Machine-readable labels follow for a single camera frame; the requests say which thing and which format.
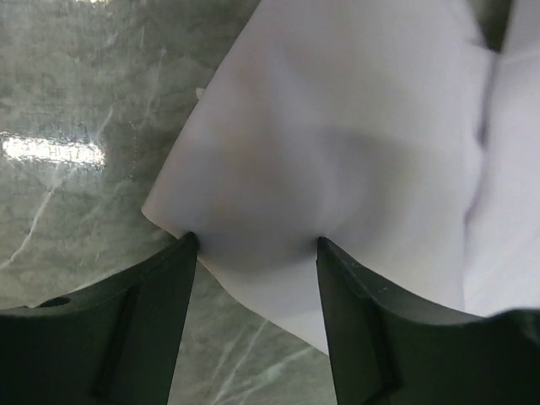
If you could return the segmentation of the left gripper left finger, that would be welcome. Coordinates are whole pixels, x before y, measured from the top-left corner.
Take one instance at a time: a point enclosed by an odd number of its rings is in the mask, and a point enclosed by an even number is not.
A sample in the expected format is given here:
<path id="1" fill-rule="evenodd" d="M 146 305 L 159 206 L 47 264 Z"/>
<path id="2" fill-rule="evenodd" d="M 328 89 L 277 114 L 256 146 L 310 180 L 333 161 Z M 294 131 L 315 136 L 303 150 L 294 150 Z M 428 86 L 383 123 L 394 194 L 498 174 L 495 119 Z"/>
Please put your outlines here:
<path id="1" fill-rule="evenodd" d="M 190 233 L 89 287 L 3 310 L 2 403 L 167 403 L 196 264 Z"/>

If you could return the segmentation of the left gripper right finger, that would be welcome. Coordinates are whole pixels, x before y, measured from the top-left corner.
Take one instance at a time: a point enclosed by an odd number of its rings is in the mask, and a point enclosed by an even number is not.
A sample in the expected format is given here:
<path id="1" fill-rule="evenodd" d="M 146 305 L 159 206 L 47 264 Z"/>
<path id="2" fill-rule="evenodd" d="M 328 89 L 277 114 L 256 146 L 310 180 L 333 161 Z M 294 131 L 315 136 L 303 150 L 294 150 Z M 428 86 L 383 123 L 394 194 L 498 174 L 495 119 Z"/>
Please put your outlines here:
<path id="1" fill-rule="evenodd" d="M 538 403 L 537 310 L 480 317 L 447 308 L 323 237 L 316 268 L 338 403 Z"/>

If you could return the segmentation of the white t shirt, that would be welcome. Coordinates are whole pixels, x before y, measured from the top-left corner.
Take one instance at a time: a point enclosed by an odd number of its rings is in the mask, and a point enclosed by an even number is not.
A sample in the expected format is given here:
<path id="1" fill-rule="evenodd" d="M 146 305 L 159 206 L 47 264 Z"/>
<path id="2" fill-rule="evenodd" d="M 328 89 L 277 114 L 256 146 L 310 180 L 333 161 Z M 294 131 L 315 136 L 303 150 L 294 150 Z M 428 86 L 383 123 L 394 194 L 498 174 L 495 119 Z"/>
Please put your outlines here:
<path id="1" fill-rule="evenodd" d="M 142 208 L 247 309 L 327 350 L 316 242 L 487 316 L 539 305 L 539 4 L 263 1 Z"/>

